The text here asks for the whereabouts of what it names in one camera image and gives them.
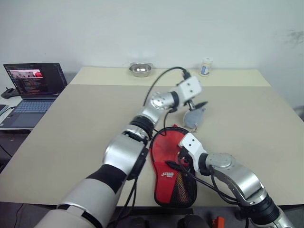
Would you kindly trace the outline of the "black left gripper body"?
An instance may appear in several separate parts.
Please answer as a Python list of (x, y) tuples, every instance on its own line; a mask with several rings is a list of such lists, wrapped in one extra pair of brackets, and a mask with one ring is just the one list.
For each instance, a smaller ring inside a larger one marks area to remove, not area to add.
[(184, 106), (186, 106), (186, 105), (189, 107), (189, 111), (193, 111), (193, 110), (196, 109), (195, 104), (194, 104), (194, 102), (193, 102), (192, 99), (186, 101), (186, 102), (184, 103)]

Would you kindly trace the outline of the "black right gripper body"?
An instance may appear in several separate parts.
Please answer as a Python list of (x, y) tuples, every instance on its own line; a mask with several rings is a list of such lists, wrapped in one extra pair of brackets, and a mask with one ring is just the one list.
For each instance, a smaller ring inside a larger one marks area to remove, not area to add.
[(182, 172), (194, 172), (193, 160), (185, 147), (179, 149), (178, 165)]

